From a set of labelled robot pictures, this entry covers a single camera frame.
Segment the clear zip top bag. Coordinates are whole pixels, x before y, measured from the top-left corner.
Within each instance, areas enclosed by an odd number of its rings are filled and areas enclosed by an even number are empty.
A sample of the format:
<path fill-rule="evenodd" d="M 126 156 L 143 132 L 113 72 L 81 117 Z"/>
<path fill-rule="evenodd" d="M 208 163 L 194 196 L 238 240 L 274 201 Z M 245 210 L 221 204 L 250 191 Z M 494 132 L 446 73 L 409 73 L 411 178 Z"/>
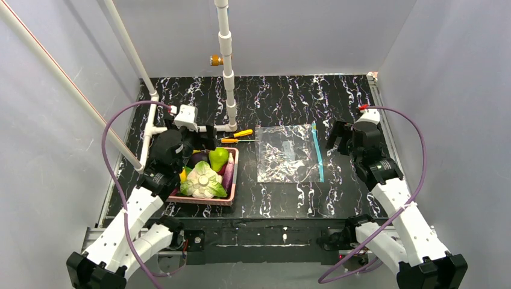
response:
<path fill-rule="evenodd" d="M 259 127 L 255 140 L 258 182 L 325 181 L 316 123 Z"/>

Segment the yellow banana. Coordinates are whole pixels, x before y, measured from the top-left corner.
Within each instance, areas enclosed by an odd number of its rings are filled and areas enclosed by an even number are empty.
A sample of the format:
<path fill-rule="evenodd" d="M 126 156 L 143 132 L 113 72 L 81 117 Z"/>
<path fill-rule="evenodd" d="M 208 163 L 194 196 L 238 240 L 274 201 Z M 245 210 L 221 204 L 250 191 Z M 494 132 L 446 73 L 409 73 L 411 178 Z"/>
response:
<path fill-rule="evenodd" d="M 199 153 L 201 152 L 200 150 L 193 150 L 193 153 L 192 154 L 196 154 L 196 153 Z M 183 167 L 183 170 L 182 172 L 179 174 L 179 177 L 180 177 L 180 182 L 184 182 L 187 178 L 187 173 L 190 172 L 192 169 L 190 168 L 187 168 L 186 166 Z"/>

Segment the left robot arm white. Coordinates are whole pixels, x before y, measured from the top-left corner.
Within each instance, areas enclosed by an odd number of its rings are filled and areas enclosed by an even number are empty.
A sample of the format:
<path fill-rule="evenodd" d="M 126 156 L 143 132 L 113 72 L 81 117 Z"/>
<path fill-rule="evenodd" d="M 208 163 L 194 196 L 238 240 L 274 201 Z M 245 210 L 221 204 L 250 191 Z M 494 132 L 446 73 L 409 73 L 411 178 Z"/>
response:
<path fill-rule="evenodd" d="M 194 150 L 215 149 L 216 130 L 199 131 L 169 124 L 152 145 L 144 173 L 122 209 L 83 252 L 66 261 L 73 288 L 125 288 L 145 262 L 169 246 L 182 246 L 184 226 L 174 217 L 161 217 L 143 235 L 140 230 L 180 184 L 180 173 Z"/>

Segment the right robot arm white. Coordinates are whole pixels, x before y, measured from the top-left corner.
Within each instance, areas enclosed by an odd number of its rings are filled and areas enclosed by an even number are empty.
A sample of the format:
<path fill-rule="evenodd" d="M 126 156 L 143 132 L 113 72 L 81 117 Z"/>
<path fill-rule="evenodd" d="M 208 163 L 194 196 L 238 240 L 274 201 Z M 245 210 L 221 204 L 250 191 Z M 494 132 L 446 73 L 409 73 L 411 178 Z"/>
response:
<path fill-rule="evenodd" d="M 326 250 L 366 248 L 388 266 L 399 288 L 459 288 L 468 269 L 461 254 L 452 254 L 438 239 L 411 197 L 404 175 L 381 148 L 381 130 L 375 120 L 337 121 L 327 147 L 339 140 L 338 151 L 352 158 L 357 176 L 371 190 L 386 212 L 397 215 L 391 224 L 394 240 L 368 214 L 349 217 L 340 231 L 325 231 L 318 240 Z"/>

